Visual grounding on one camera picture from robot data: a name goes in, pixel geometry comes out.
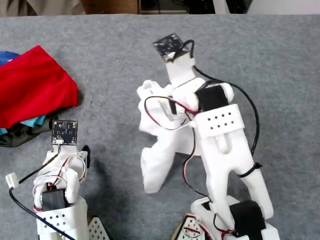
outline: white connector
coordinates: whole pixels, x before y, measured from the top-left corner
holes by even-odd
[[[63,139],[57,139],[57,140],[55,140],[55,141],[54,141],[54,143],[55,143],[55,144],[60,144],[60,145],[61,145],[61,144],[63,144],[63,143],[64,143],[64,140],[63,140]]]
[[[10,173],[5,176],[6,183],[8,184],[9,188],[17,188],[19,186],[19,181],[17,178],[17,174],[15,172]]]

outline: circuit board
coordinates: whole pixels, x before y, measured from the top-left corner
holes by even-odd
[[[170,35],[155,41],[153,43],[153,46],[161,56],[162,60],[165,63],[168,63],[172,61],[176,52],[178,53],[177,56],[175,56],[175,58],[178,58],[189,52],[187,47],[184,47],[182,50],[179,51],[182,44],[183,42],[178,37],[178,35],[176,33],[171,33]]]
[[[78,121],[54,120],[52,123],[52,145],[77,145]]]

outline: black object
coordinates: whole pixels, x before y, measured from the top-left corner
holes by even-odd
[[[64,209],[70,206],[66,197],[65,189],[54,189],[44,191],[42,193],[42,209],[43,211],[51,211],[56,209]]]
[[[245,177],[249,176],[254,170],[260,169],[260,168],[262,168],[262,165],[261,165],[260,163],[258,163],[258,162],[255,162],[255,163],[253,164],[253,167],[250,168],[249,171],[247,171],[247,172],[244,173],[244,174],[238,175],[238,176],[239,176],[240,178],[245,178]]]
[[[165,63],[168,63],[172,62],[173,58],[176,59],[189,52],[186,47],[180,49],[182,44],[183,42],[178,35],[176,33],[171,33],[170,35],[155,41],[153,46],[161,56],[162,60]]]
[[[215,6],[212,0],[185,0],[189,7],[189,14],[215,14]]]
[[[90,168],[90,163],[91,163],[91,150],[88,145],[84,145],[81,151],[86,151],[88,154],[86,156],[86,168]]]
[[[202,203],[201,205],[208,211],[210,211],[210,205],[209,205],[210,201],[206,201],[204,203]]]
[[[173,115],[177,115],[176,103],[174,101],[169,100],[169,106]]]
[[[220,85],[202,88],[195,92],[202,112],[228,106],[228,99]]]
[[[78,121],[54,120],[52,123],[51,144],[58,145],[57,140],[63,140],[61,145],[77,145]]]
[[[36,125],[34,127],[30,127],[22,123],[13,125],[10,129],[7,129],[7,133],[0,135],[0,147],[18,147],[35,138],[40,133],[51,131],[54,119],[57,119],[57,116],[49,114],[45,117],[42,125]]]
[[[226,0],[226,4],[231,14],[245,14],[247,7],[244,0]]]
[[[247,235],[250,240],[263,240],[261,230],[266,228],[265,220],[259,205],[246,200],[230,206],[234,219],[236,237]]]

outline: wooden cabinet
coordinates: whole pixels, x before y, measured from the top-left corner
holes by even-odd
[[[87,14],[139,14],[139,0],[81,0]]]

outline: gray carpet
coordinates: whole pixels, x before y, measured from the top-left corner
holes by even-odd
[[[138,130],[136,88],[153,79],[168,82],[151,43],[171,32],[195,40],[197,66],[242,86],[261,118],[255,159],[274,206],[270,223],[282,240],[320,236],[320,16],[91,15],[0,18],[0,49],[23,53],[42,45],[77,82],[80,106],[60,115],[78,120],[78,144],[90,145],[92,167],[81,185],[89,214],[98,214],[115,240],[165,240],[199,198],[183,182],[177,155],[159,193],[143,191],[140,153],[154,137]],[[253,111],[235,101],[254,138]],[[1,239],[33,240],[35,220],[8,195],[5,175],[22,177],[51,149],[49,132],[17,148],[0,148]],[[202,162],[188,169],[190,182],[205,191]],[[31,181],[16,190],[32,206]],[[228,192],[243,200],[245,186],[231,174]]]

